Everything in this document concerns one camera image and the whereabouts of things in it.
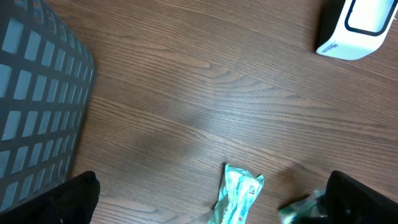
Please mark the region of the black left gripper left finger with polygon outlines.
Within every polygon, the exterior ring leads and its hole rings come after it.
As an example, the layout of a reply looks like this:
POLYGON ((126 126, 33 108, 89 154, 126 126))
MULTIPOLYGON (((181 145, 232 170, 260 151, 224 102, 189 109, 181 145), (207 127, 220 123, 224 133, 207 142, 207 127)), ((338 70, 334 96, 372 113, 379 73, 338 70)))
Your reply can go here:
POLYGON ((99 195, 100 182, 89 170, 1 214, 1 224, 87 224, 99 195))

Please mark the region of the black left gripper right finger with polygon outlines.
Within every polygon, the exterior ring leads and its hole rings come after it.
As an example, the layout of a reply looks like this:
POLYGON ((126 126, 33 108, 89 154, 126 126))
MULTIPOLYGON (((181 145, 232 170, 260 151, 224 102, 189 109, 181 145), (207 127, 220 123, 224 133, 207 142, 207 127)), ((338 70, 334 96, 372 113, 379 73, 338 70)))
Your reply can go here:
POLYGON ((335 224, 397 224, 397 202, 334 170, 325 191, 326 214, 335 224))

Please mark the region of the teal tissue pack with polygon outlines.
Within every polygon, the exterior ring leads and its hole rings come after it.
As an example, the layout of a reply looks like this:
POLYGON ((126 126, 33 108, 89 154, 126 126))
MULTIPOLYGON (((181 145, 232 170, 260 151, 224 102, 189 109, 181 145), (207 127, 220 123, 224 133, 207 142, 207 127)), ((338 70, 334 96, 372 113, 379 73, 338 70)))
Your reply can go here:
POLYGON ((326 217, 325 190, 314 190, 279 209, 281 224, 321 223, 326 217))

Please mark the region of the teal snack bar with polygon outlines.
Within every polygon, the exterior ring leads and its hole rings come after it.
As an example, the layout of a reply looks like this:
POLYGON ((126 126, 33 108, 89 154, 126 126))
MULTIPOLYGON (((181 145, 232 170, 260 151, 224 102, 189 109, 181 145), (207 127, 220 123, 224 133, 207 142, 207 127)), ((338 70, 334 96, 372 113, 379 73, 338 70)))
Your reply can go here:
POLYGON ((218 201, 208 224, 245 224, 249 209, 264 186, 264 177, 226 164, 218 201))

